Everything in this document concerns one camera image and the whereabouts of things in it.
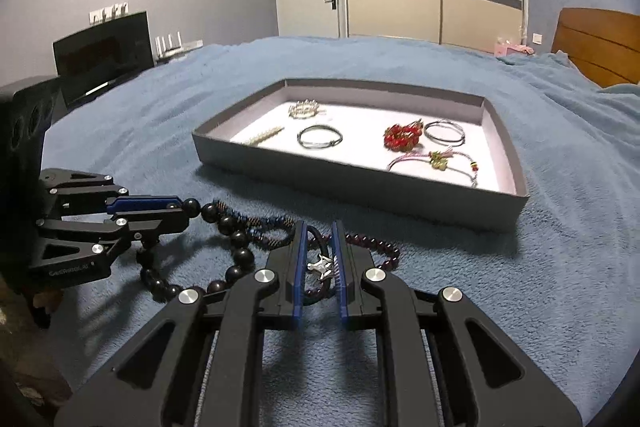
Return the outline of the person's left hand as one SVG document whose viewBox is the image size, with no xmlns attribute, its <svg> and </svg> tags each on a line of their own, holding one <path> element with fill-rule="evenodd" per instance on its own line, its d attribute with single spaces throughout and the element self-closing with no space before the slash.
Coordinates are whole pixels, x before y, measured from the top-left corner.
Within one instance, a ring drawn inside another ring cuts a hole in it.
<svg viewBox="0 0 640 427">
<path fill-rule="evenodd" d="M 48 329 L 62 299 L 63 291 L 18 295 L 2 282 L 1 324 L 11 332 Z"/>
</svg>

